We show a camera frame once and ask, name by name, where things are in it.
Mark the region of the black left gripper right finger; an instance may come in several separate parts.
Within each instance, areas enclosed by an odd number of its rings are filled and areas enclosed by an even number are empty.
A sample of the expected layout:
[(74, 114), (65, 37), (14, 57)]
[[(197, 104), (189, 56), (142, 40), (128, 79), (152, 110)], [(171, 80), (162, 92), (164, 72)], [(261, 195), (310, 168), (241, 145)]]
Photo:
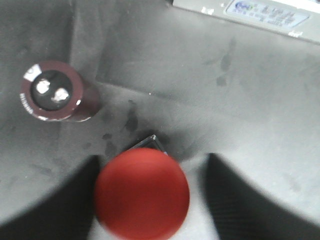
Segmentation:
[(204, 167), (206, 205), (221, 240), (318, 240), (319, 226), (246, 183), (216, 153)]

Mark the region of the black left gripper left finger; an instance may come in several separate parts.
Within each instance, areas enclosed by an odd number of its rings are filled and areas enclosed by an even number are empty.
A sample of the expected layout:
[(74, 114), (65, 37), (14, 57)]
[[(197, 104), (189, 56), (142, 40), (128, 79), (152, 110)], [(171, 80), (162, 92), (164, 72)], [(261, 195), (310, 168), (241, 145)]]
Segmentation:
[(2, 240), (86, 240), (94, 219), (100, 157), (91, 155), (58, 190), (0, 226)]

